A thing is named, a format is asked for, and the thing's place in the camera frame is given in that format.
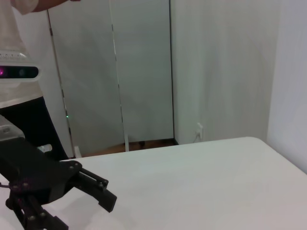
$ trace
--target person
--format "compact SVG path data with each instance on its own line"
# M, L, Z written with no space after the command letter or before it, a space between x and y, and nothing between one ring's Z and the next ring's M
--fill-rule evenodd
M0 50L26 52L19 36L12 6L25 15L48 10L66 1L0 0ZM51 144L53 150L47 153L51 158L55 160L67 159L38 82L20 83L17 87L0 83L0 115L19 127L32 145L38 147Z

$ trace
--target white table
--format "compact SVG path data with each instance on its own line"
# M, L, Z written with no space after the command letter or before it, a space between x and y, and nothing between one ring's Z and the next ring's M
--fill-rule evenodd
M109 214L73 189L44 206L70 230L307 229L307 176L255 138L79 161L109 180L118 201ZM21 230L5 206L8 195L0 189L0 228Z

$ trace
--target bolt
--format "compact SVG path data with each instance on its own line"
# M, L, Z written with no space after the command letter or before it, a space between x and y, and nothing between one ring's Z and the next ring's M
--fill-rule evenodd
M11 129L10 129L9 127L8 127L8 128L4 128L3 132L4 132L4 133L8 133L8 132L10 132L10 130L11 130Z
M29 216L28 220L30 220L30 221L35 220L35 216Z

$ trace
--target floor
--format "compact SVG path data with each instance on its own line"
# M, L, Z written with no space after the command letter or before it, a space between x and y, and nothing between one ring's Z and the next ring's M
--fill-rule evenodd
M147 149L161 148L173 145L176 145L176 141L174 139L131 142L129 143L129 151L147 150ZM125 144L121 144L113 146L103 151L86 154L83 157L93 157L93 156L107 155L107 154L125 152L125 151L126 151Z

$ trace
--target black pants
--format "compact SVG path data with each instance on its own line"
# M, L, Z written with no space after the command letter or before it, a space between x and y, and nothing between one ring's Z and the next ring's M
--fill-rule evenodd
M36 147L52 145L52 151L46 153L48 157L57 161L68 159L43 97L2 108L0 115L20 128L24 132L25 139L32 145Z

